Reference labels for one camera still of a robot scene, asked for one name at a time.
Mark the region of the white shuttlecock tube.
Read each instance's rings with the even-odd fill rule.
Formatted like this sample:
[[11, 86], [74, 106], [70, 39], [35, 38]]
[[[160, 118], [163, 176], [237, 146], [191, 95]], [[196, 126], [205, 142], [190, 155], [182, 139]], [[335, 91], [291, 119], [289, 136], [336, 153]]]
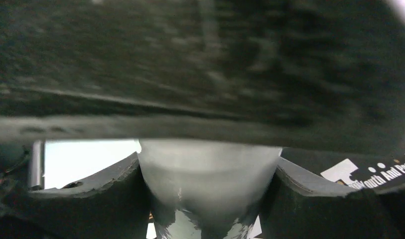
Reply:
[[280, 147], [140, 139], [138, 160], [160, 239], [245, 239]]

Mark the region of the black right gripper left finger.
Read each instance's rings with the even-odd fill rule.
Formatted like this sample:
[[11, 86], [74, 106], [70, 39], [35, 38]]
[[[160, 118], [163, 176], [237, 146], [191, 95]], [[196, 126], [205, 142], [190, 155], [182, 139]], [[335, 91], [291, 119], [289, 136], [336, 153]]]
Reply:
[[137, 154], [77, 186], [28, 193], [24, 215], [62, 239], [143, 239], [149, 200]]

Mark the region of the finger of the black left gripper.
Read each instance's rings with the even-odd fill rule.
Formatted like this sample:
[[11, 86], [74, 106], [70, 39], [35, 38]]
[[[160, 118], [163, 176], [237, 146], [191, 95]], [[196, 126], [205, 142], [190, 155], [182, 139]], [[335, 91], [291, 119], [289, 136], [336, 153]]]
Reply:
[[386, 154], [388, 0], [0, 0], [0, 141], [190, 138]]

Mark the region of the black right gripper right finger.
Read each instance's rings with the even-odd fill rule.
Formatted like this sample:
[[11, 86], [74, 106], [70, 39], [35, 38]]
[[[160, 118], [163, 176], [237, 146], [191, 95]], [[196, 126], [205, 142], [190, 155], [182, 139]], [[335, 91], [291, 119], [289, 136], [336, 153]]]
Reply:
[[405, 183], [356, 190], [281, 158], [259, 217], [266, 239], [405, 239]]

